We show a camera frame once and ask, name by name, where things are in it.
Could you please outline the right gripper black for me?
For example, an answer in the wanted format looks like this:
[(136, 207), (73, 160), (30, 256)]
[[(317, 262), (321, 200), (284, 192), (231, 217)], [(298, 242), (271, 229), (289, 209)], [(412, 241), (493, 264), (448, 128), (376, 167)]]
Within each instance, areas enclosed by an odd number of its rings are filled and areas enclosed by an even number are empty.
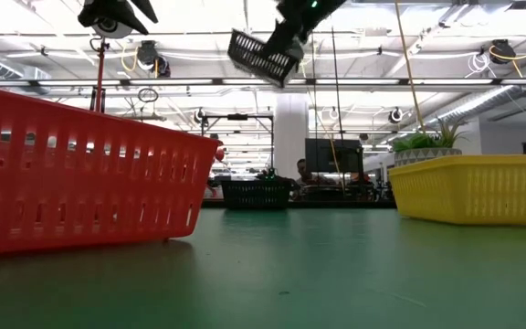
[(271, 37), (262, 48), (262, 55), (269, 57), (285, 54), (293, 39), (302, 46), (307, 43), (303, 27), (316, 27), (323, 19), (339, 9), (347, 0), (278, 0), (276, 9), (285, 18), (276, 21)]

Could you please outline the black plastic basket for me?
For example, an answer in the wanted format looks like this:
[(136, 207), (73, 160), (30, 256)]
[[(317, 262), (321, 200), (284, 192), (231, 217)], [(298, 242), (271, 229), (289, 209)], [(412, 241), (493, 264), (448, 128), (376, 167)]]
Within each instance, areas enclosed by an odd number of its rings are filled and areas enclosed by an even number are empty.
[(223, 181), (224, 203), (229, 209), (286, 209), (290, 184), (279, 180)]
[(300, 62), (285, 54), (264, 57), (262, 55), (264, 45), (264, 41), (233, 29), (226, 53), (237, 69), (278, 88), (284, 88), (298, 72)]

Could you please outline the red plastic basket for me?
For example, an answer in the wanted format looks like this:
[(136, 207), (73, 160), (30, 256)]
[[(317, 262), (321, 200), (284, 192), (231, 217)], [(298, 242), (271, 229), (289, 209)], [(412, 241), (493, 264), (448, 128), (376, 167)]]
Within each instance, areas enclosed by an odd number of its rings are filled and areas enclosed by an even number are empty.
[(189, 236), (217, 147), (0, 90), (0, 254)]

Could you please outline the red desk lamp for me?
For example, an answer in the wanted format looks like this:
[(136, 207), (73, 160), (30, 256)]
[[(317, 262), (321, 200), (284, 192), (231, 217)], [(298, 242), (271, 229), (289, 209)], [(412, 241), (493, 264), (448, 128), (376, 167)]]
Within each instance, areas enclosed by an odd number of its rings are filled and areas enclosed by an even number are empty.
[(97, 53), (99, 59), (99, 68), (97, 74), (97, 84), (93, 88), (94, 104), (91, 109), (96, 112), (104, 113), (105, 90), (102, 86), (104, 74), (105, 52), (109, 49), (107, 39), (119, 39), (127, 37), (132, 29), (109, 18), (99, 18), (93, 25), (93, 30), (97, 33), (89, 45)]

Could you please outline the white column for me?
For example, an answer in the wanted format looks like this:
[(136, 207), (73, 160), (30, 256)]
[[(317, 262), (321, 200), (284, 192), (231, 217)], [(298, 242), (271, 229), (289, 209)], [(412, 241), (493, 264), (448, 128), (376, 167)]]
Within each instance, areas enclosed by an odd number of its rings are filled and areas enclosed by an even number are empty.
[(281, 93), (274, 110), (274, 167), (284, 177), (298, 179), (297, 162), (305, 157), (309, 101), (305, 94)]

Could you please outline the long ceiling light bar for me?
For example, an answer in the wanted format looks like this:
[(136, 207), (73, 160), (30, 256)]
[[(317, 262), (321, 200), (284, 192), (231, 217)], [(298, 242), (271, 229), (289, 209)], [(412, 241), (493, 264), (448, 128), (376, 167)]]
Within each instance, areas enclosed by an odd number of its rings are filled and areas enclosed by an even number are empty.
[[(413, 79), (417, 86), (442, 86), (442, 87), (486, 87), (486, 86), (526, 86), (526, 78), (494, 78), (494, 79), (437, 79), (422, 78)], [(1, 88), (11, 87), (93, 87), (96, 80), (0, 80)], [(262, 79), (135, 79), (135, 80), (104, 80), (103, 86), (108, 87), (130, 87), (130, 86), (274, 86)], [(409, 79), (294, 79), (289, 81), (284, 88), (290, 87), (336, 87), (336, 86), (367, 86), (369, 88), (388, 86), (409, 86)]]

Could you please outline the black monitor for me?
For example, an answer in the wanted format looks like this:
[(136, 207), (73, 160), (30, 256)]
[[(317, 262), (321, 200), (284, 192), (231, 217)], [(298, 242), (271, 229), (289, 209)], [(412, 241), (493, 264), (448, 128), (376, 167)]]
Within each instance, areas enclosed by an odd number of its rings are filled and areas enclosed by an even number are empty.
[(363, 149), (357, 140), (305, 140), (307, 170), (318, 173), (361, 173)]

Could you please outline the person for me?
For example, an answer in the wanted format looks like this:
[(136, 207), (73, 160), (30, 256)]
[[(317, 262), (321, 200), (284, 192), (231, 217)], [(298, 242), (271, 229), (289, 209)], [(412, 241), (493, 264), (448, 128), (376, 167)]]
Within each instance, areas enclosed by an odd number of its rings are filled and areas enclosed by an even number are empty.
[(306, 186), (317, 182), (317, 176), (307, 170), (306, 160), (304, 158), (299, 159), (296, 166), (300, 175), (296, 180), (299, 186)]

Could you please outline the green plant in patterned pot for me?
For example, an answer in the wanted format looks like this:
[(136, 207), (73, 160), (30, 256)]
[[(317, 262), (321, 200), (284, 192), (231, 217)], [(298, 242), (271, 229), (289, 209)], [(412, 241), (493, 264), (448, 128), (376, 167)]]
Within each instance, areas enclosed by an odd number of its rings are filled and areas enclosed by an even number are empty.
[(454, 144), (458, 139), (463, 139), (458, 128), (464, 121), (464, 118), (453, 122), (437, 118), (437, 127), (432, 128), (433, 133), (415, 133), (394, 141), (394, 166), (401, 167), (444, 156), (462, 155), (462, 151)]

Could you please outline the black metal frame rig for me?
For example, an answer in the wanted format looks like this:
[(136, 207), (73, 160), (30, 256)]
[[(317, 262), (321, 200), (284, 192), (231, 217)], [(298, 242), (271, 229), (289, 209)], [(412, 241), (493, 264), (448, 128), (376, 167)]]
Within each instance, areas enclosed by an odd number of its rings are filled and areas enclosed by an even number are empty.
[(200, 135), (224, 143), (219, 165), (229, 170), (269, 169), (274, 165), (274, 116), (272, 114), (205, 114)]

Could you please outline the black table frame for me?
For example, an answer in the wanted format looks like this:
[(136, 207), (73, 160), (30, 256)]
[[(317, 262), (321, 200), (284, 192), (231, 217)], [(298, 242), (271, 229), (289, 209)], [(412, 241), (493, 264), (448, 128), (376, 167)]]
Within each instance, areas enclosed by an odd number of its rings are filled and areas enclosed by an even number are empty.
[(281, 210), (289, 208), (360, 208), (360, 209), (397, 209), (394, 201), (288, 201), (271, 204), (232, 204), (224, 200), (207, 199), (202, 208), (233, 209), (233, 210)]

